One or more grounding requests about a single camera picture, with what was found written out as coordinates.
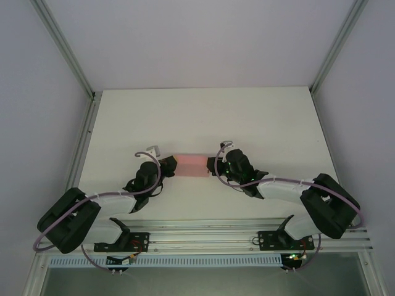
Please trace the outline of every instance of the pink cloth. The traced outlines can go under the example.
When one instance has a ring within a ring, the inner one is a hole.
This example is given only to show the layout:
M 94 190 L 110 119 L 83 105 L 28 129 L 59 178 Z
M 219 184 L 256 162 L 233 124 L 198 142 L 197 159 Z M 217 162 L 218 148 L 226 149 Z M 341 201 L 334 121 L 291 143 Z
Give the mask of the pink cloth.
M 201 155 L 174 155 L 177 160 L 176 176 L 184 177 L 208 177 L 206 156 Z

